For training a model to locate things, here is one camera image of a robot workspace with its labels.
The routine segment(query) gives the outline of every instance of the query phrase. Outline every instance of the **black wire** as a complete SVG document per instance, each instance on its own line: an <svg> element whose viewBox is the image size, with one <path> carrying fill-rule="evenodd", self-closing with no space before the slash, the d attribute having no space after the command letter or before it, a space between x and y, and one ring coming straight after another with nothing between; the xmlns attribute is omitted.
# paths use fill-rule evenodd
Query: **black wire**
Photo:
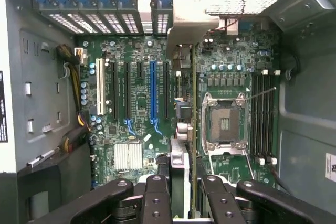
<svg viewBox="0 0 336 224"><path fill-rule="evenodd" d="M271 174L273 175L275 181L277 182L277 184L279 186L281 186L284 190L287 191L287 193L289 195L293 195L292 191L290 190L290 188L286 185L286 183L279 177L277 171L275 170L274 166L272 164L268 165L269 170L271 172Z"/></svg>

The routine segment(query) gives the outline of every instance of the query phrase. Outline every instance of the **capacitor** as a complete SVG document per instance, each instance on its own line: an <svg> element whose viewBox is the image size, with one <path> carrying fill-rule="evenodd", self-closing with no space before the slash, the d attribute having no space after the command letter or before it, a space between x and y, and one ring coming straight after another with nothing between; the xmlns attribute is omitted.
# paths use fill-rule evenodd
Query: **capacitor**
<svg viewBox="0 0 336 224"><path fill-rule="evenodd" d="M260 56L265 56L265 55L266 55L266 52L265 52L264 50L260 50L260 51L258 52L258 54L259 54Z"/></svg>
<svg viewBox="0 0 336 224"><path fill-rule="evenodd" d="M81 89L81 90L80 90L80 93L81 93L81 94L86 94L87 92L88 92L87 89Z"/></svg>
<svg viewBox="0 0 336 224"><path fill-rule="evenodd" d="M102 121L102 118L97 118L96 119L96 123L101 123L101 121Z"/></svg>
<svg viewBox="0 0 336 224"><path fill-rule="evenodd" d="M225 70L225 65L224 64L220 64L219 65L219 69L220 69L220 71L224 71Z"/></svg>
<svg viewBox="0 0 336 224"><path fill-rule="evenodd" d="M87 82L82 82L81 84L80 84L80 87L81 88L86 88L88 86L88 83Z"/></svg>

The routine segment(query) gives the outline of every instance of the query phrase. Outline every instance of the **white connector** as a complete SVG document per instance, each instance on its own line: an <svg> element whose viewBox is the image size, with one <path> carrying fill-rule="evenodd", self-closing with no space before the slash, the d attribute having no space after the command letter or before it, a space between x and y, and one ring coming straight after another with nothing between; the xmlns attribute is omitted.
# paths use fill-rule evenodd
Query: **white connector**
<svg viewBox="0 0 336 224"><path fill-rule="evenodd" d="M105 61L96 59L96 78L97 78L97 114L105 115Z"/></svg>

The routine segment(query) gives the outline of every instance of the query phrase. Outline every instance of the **heatsink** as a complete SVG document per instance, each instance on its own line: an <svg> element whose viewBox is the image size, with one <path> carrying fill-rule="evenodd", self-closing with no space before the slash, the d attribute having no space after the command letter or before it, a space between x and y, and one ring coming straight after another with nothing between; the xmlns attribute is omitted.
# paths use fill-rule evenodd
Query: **heatsink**
<svg viewBox="0 0 336 224"><path fill-rule="evenodd" d="M142 144L116 144L114 146L114 169L142 169Z"/></svg>

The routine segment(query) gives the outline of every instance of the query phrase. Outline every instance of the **green circuit board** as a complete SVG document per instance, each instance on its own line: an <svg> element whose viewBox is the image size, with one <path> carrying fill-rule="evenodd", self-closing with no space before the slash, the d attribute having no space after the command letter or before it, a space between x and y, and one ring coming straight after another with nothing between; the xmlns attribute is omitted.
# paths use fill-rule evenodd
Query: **green circuit board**
<svg viewBox="0 0 336 224"><path fill-rule="evenodd" d="M260 30L251 25L238 36L216 32L204 37L197 46L197 106L206 93L214 98L234 99L243 92L253 92L253 75L263 69L278 69L279 33L276 29ZM87 83L86 104L93 120L90 144L94 159L94 187L116 178L136 183L140 176L155 174L157 155L169 152L169 141L176 137L176 107L174 98L184 97L193 102L192 68L176 77L172 62L166 59L166 38L153 36L84 36L78 47L87 50L88 62L81 66L81 82ZM97 59L103 59L106 113L97 115ZM152 119L151 87L152 62L155 64L157 115ZM277 91L274 92L274 111L277 111ZM251 139L251 106L239 113L239 139ZM272 121L275 129L277 113ZM202 152L198 119L198 150L203 156L206 171L211 172L208 156ZM272 151L276 153L277 139L273 135ZM214 173L225 176L231 183L250 178L244 156L213 156ZM251 159L256 179L273 185L268 169Z"/></svg>

